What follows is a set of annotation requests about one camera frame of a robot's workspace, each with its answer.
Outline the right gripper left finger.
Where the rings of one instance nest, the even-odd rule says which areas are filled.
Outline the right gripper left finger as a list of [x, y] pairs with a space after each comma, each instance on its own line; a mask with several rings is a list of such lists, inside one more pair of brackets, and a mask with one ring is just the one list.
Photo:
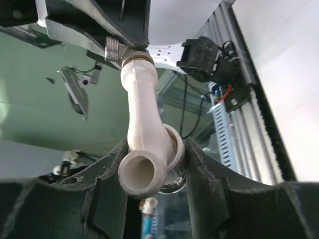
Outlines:
[[0, 182], [3, 239], [120, 239], [127, 196], [118, 167], [128, 152], [122, 140], [109, 154], [59, 184], [39, 179]]

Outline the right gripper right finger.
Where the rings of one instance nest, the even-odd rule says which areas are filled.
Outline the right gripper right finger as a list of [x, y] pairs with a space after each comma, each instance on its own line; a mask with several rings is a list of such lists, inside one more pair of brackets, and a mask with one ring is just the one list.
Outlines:
[[244, 177], [185, 142], [186, 183], [195, 239], [316, 239], [319, 185], [269, 186]]

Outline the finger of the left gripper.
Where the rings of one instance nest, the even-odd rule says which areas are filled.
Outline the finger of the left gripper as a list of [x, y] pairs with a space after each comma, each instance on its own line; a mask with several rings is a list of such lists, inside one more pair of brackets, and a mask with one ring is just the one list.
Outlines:
[[149, 45], [149, 0], [63, 0], [61, 20], [94, 37], [113, 36], [132, 48]]
[[121, 61], [108, 62], [105, 61], [105, 40], [107, 36], [94, 36], [81, 30], [74, 25], [65, 25], [47, 18], [45, 20], [47, 34], [49, 38], [63, 43], [76, 45], [98, 55], [102, 58], [103, 63], [109, 63], [115, 66], [117, 69], [121, 69]]

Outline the silver threaded pipe fitting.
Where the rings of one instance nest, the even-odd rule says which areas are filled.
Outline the silver threaded pipe fitting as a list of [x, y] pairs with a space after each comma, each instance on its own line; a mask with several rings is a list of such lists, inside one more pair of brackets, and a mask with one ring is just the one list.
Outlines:
[[105, 40], [105, 61], [108, 62], [123, 62], [129, 53], [132, 51], [130, 47], [121, 44], [120, 41], [114, 37], [106, 37]]

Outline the white plastic water faucet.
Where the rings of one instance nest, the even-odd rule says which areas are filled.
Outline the white plastic water faucet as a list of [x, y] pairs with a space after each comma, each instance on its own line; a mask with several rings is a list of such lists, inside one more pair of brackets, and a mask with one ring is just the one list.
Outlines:
[[121, 60], [129, 103], [129, 153], [118, 168], [120, 185], [138, 199], [174, 193], [185, 185], [185, 149], [179, 133], [160, 118], [154, 61], [147, 51], [137, 50], [127, 51]]

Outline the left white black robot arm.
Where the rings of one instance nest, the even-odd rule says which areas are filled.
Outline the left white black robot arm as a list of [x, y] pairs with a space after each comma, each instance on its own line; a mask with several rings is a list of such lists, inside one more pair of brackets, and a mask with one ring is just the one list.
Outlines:
[[151, 46], [148, 0], [48, 0], [45, 26], [51, 39], [69, 43], [121, 65], [121, 77], [135, 79], [166, 68], [197, 81], [230, 82], [235, 50], [202, 36], [179, 44]]

